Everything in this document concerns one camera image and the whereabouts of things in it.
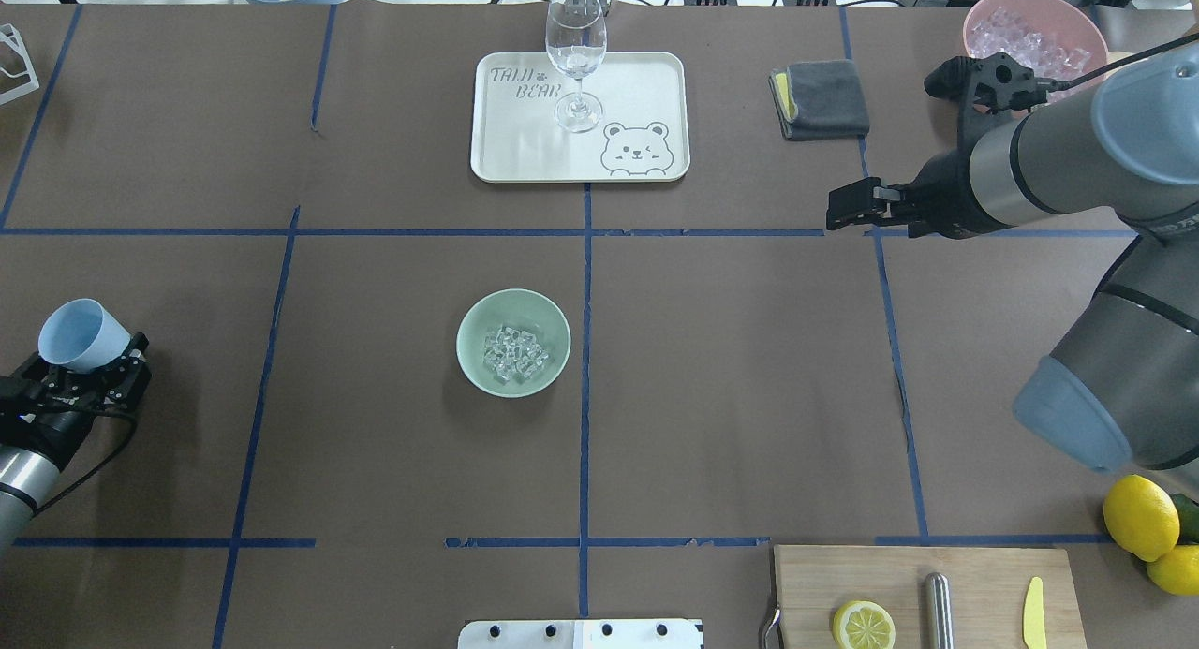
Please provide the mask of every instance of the glass stem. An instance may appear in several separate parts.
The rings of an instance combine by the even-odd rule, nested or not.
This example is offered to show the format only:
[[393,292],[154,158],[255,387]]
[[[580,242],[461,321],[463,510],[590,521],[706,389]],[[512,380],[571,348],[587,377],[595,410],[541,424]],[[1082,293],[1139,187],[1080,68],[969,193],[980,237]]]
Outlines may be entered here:
[[583,102],[583,78],[574,78],[574,103],[571,104],[571,110],[576,113],[586,112],[588,104]]

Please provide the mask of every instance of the wine glass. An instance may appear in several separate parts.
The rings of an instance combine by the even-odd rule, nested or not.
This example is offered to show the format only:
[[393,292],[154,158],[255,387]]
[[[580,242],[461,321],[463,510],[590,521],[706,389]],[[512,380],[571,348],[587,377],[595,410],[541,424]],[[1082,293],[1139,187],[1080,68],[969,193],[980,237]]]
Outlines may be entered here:
[[608,29],[600,0],[550,0],[546,18],[546,52],[549,60],[577,89],[554,106],[554,118],[568,132],[588,132],[603,120],[603,106],[583,91],[583,78],[603,64]]

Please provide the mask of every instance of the yellow sponge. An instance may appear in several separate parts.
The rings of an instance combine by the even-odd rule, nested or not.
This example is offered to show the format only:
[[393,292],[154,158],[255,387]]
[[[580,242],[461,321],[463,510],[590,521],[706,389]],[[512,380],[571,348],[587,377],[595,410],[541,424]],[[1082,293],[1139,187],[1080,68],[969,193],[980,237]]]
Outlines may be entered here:
[[773,78],[775,101],[778,103],[778,110],[783,114],[783,119],[790,122],[795,120],[795,101],[791,100],[791,82],[787,78],[787,71],[775,73]]

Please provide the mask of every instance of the green bowl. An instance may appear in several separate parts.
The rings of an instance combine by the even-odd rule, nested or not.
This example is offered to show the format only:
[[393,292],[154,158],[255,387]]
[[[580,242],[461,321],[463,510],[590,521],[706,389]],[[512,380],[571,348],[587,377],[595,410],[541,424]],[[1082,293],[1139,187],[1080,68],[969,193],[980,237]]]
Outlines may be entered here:
[[[483,338],[501,325],[535,333],[549,353],[546,366],[528,380],[500,381],[483,361]],[[458,326],[458,365],[466,379],[492,396],[520,398],[537,393],[558,379],[571,356],[571,326],[566,316],[544,295],[522,288],[498,290],[475,304]]]

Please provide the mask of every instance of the wooden cutting board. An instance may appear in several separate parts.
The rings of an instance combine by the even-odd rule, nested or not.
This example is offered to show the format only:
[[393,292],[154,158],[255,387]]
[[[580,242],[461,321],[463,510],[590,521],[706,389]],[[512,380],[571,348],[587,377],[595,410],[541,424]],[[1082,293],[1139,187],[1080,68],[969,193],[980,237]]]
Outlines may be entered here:
[[1024,594],[1044,581],[1049,649],[1086,649],[1074,577],[1058,548],[776,546],[775,584],[785,649],[836,649],[832,615],[850,600],[891,613],[896,649],[923,649],[924,577],[950,579],[953,641],[960,649],[1025,649]]

